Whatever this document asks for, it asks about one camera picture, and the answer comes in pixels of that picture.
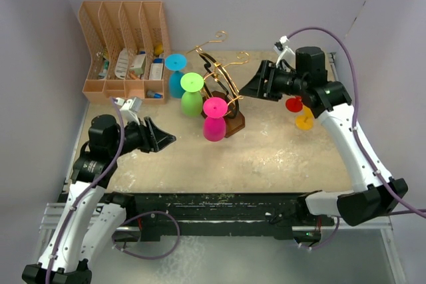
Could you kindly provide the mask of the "red wine glass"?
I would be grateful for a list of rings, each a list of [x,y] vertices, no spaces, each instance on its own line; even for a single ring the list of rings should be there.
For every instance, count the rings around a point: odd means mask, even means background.
[[[304,107],[302,98],[300,96],[295,96],[287,99],[285,105],[287,110],[293,113],[301,112]]]

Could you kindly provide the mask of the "pink wine glass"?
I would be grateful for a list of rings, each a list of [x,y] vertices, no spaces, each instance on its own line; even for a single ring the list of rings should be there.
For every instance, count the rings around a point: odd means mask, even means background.
[[[211,142],[218,142],[226,135],[226,122],[224,119],[228,111],[228,104],[222,98],[208,98],[203,104],[206,115],[203,125],[203,135]]]

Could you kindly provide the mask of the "yellow wine glass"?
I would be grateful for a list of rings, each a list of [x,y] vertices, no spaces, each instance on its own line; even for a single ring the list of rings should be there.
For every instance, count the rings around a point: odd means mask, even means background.
[[[302,112],[303,114],[296,117],[295,125],[300,130],[311,130],[314,127],[314,115],[306,106],[303,106]]]

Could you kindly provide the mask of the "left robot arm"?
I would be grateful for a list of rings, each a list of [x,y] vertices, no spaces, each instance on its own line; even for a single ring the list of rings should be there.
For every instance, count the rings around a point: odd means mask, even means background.
[[[118,158],[134,150],[159,152],[175,141],[149,117],[128,124],[110,114],[93,118],[57,228],[38,262],[25,266],[24,282],[90,283],[93,262],[103,247],[120,225],[130,225],[137,217],[134,196],[114,193],[93,218]]]

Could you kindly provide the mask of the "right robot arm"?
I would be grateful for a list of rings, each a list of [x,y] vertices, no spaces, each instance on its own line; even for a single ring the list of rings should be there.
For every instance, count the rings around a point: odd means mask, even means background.
[[[283,95],[299,96],[314,118],[328,131],[351,179],[346,192],[316,191],[306,194],[296,208],[297,220],[311,225],[320,215],[342,218],[357,226],[387,215],[408,191],[403,178],[395,179],[372,150],[355,118],[355,108],[344,85],[330,81],[325,53],[319,47],[296,50],[296,68],[263,60],[254,77],[240,89],[242,96],[278,101]]]

